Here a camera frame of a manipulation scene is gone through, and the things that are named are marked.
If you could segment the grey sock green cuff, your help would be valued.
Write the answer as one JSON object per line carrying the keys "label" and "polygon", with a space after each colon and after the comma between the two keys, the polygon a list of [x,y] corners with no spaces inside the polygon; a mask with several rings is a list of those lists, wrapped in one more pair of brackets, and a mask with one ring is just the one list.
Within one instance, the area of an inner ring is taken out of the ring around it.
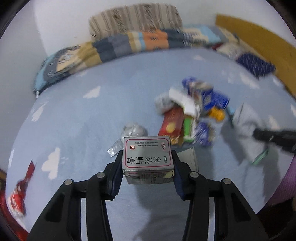
{"label": "grey sock green cuff", "polygon": [[254,165],[259,163],[268,154],[269,146],[256,140],[253,133],[257,128],[264,129],[265,122],[249,104],[243,103],[234,111],[231,123],[247,160]]}

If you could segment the orange wrapper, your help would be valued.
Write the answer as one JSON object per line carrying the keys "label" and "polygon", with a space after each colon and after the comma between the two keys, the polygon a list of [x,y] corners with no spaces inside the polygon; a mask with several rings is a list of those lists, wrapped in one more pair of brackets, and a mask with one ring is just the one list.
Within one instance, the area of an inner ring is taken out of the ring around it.
{"label": "orange wrapper", "polygon": [[221,122],[225,118],[224,110],[219,109],[217,107],[213,107],[207,113],[208,117],[214,118],[217,122]]}

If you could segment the grey medicine box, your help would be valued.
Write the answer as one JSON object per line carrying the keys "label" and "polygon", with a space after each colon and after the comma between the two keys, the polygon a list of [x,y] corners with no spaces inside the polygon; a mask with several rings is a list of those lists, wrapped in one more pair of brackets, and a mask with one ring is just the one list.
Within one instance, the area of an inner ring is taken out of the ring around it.
{"label": "grey medicine box", "polygon": [[156,136],[126,140],[122,171],[130,185],[170,183],[175,174],[170,138]]}

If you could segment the purple plastic basket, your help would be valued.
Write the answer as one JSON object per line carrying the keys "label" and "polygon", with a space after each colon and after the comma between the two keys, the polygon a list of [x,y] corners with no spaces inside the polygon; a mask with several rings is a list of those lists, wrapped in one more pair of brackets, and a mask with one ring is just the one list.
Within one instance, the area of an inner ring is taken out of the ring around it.
{"label": "purple plastic basket", "polygon": [[267,206],[274,206],[295,197],[295,156],[280,185],[267,202]]}

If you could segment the red snack wrapper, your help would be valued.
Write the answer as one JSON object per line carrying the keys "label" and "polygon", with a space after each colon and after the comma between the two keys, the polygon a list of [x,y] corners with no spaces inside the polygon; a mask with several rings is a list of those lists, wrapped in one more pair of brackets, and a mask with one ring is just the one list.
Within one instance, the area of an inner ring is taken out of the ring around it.
{"label": "red snack wrapper", "polygon": [[31,180],[35,171],[35,164],[33,161],[30,161],[28,169],[26,171],[25,177],[18,181],[16,187],[14,188],[13,192],[7,199],[7,205],[9,211],[11,212],[13,217],[24,217],[26,214],[25,208],[25,197],[26,191],[28,187],[28,183]]}

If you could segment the navy star pillow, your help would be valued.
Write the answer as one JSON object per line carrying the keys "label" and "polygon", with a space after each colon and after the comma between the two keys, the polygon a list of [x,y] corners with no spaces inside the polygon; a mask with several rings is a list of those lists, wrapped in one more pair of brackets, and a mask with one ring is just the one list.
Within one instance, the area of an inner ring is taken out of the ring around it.
{"label": "navy star pillow", "polygon": [[217,44],[212,49],[244,67],[255,78],[265,77],[276,71],[276,66],[236,43]]}

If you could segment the blue patterned snack wrapper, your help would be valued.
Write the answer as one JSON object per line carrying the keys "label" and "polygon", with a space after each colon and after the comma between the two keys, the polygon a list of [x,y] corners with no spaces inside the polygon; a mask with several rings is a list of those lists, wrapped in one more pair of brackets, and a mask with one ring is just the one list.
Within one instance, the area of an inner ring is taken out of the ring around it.
{"label": "blue patterned snack wrapper", "polygon": [[210,147],[215,140],[215,130],[210,125],[203,121],[199,121],[194,127],[194,144],[198,144],[202,147]]}

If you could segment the wooden headboard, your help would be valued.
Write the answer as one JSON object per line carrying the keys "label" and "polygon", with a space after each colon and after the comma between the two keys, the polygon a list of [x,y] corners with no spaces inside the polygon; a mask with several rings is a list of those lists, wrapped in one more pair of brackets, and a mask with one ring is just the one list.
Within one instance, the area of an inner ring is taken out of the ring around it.
{"label": "wooden headboard", "polygon": [[228,15],[216,15],[215,24],[238,35],[262,57],[276,66],[276,76],[295,97],[295,47],[255,23]]}

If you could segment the dark blue flat box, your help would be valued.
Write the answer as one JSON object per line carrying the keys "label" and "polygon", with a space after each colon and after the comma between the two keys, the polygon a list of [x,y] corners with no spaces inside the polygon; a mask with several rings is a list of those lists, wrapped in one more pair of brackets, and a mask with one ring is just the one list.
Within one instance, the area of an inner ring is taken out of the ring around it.
{"label": "dark blue flat box", "polygon": [[213,89],[202,91],[203,110],[209,111],[211,108],[216,107],[224,110],[229,104],[229,98]]}

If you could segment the light blue cloud bedsheet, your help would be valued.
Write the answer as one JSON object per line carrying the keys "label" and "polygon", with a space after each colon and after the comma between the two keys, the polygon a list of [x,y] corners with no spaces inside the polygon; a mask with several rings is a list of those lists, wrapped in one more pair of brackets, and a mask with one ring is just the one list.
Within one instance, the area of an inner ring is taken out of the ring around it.
{"label": "light blue cloud bedsheet", "polygon": [[[249,104],[272,128],[295,130],[295,100],[272,75],[257,80],[245,68],[204,48],[143,52],[72,75],[44,91],[24,121],[10,156],[6,196],[24,178],[31,160],[26,215],[18,223],[30,232],[38,216],[68,178],[87,180],[114,161],[107,149],[125,125],[138,123],[157,136],[163,122],[154,100],[186,77],[211,84],[230,98],[233,110]],[[199,172],[208,179],[230,178],[259,212],[283,180],[293,155],[272,147],[252,165],[233,138],[229,121],[215,123],[211,148],[195,146]],[[128,185],[123,178],[107,202],[114,240],[182,240],[189,202],[173,183]]]}

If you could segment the green white small carton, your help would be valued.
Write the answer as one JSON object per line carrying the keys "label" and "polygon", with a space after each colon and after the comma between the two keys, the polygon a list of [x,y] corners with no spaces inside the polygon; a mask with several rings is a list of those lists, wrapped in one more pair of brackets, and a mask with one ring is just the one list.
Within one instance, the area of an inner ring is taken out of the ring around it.
{"label": "green white small carton", "polygon": [[183,121],[183,130],[184,130],[184,141],[192,143],[194,141],[194,119],[191,116],[186,115]]}

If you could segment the white open paper box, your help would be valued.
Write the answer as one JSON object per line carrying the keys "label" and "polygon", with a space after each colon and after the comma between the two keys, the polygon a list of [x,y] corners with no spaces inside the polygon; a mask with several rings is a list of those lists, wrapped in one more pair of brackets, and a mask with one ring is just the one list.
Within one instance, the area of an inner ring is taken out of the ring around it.
{"label": "white open paper box", "polygon": [[198,118],[200,116],[200,106],[189,95],[182,93],[179,90],[170,88],[169,98],[183,109],[184,115]]}

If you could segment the blue milk carton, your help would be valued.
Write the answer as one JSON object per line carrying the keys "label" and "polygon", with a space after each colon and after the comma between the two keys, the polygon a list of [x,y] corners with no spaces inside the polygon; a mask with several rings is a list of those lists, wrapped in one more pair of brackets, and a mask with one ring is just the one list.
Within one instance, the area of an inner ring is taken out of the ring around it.
{"label": "blue milk carton", "polygon": [[182,86],[202,110],[208,111],[214,106],[212,102],[212,85],[203,81],[198,81],[194,77],[188,77],[182,80]]}

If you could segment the red gold cigarette box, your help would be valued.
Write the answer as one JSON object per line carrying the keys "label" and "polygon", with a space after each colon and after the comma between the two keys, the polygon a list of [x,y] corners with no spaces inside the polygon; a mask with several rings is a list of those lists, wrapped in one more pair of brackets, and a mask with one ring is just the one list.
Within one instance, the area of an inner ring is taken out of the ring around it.
{"label": "red gold cigarette box", "polygon": [[177,145],[182,139],[184,113],[181,107],[174,107],[164,113],[164,120],[158,136],[168,136],[172,145]]}

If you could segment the crumpled grey plastic wrap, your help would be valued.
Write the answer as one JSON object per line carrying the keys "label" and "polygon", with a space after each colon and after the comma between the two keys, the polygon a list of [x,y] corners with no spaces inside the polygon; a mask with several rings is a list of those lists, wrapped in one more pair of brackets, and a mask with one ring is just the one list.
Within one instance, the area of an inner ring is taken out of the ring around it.
{"label": "crumpled grey plastic wrap", "polygon": [[146,136],[147,130],[143,126],[138,123],[128,123],[123,127],[120,138],[107,150],[107,154],[114,157],[119,151],[123,150],[126,140]]}

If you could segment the patchwork folded quilt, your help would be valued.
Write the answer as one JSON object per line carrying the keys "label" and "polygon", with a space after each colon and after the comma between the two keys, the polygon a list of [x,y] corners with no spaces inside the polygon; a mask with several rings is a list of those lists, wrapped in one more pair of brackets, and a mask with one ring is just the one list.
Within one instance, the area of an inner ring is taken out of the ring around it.
{"label": "patchwork folded quilt", "polygon": [[238,37],[218,26],[198,25],[178,30],[128,31],[67,47],[47,57],[36,75],[33,93],[38,97],[48,87],[73,74],[131,54],[237,42]]}

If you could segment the striped beige cushion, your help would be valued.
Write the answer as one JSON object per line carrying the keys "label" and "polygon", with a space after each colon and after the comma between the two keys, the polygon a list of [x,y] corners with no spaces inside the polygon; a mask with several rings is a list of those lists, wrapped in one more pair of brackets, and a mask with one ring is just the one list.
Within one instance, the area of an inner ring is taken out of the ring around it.
{"label": "striped beige cushion", "polygon": [[179,29],[182,19],[171,4],[133,4],[102,11],[89,19],[91,40],[96,42],[128,31]]}

